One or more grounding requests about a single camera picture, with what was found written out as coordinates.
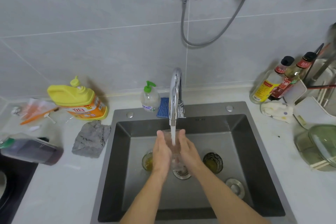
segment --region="faucet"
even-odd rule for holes
[[[182,100],[182,70],[177,67],[173,71],[169,91],[169,124],[176,126],[177,118],[184,118]]]

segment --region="hand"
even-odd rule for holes
[[[179,132],[179,141],[181,145],[181,157],[188,171],[193,175],[197,175],[200,168],[205,167],[195,145],[186,137],[184,129]]]
[[[171,162],[171,150],[166,145],[165,137],[161,130],[156,132],[157,138],[153,148],[152,174],[158,174],[163,181],[166,180]]]

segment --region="sink rim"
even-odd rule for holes
[[[226,109],[227,106],[232,106],[233,111],[231,110],[227,111]],[[281,201],[281,204],[286,214],[283,217],[268,217],[268,219],[275,220],[275,219],[281,218],[281,220],[284,220],[284,219],[287,220],[288,223],[297,223],[246,102],[241,101],[241,102],[224,102],[224,103],[212,103],[212,104],[197,104],[197,105],[185,105],[184,107],[185,107],[185,117],[222,116],[222,115],[234,115],[234,114],[244,114],[247,117],[248,122],[252,129],[252,132],[254,134],[255,140],[257,141],[259,150],[266,164],[267,170],[271,176],[272,182],[275,186],[276,192],[278,193],[279,199]],[[127,117],[128,112],[133,112],[134,115],[128,118]],[[106,145],[106,153],[104,156],[103,167],[102,167],[101,175],[99,178],[99,184],[98,184],[98,189],[97,189],[97,194],[95,198],[95,203],[93,207],[90,224],[101,223],[101,222],[98,222],[98,215],[99,215],[100,205],[101,205],[102,196],[103,196],[103,189],[104,189],[105,179],[107,175],[107,168],[108,168],[109,159],[111,156],[111,150],[112,150],[113,139],[114,139],[113,137],[115,133],[116,124],[121,121],[159,120],[159,119],[162,119],[162,118],[156,117],[156,112],[147,112],[143,110],[143,108],[118,109],[114,111],[112,124],[111,124],[111,133],[108,138],[107,145]]]

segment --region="white towel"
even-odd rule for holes
[[[293,107],[277,100],[263,103],[260,106],[260,110],[262,114],[270,116],[276,120],[282,120],[287,123],[293,123],[295,121],[293,116]]]

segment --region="forearm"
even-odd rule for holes
[[[200,166],[195,172],[219,223],[225,224],[268,224],[207,167]]]
[[[152,173],[144,187],[135,197],[132,205],[127,210],[120,223],[154,223],[163,183],[164,179],[160,174]]]

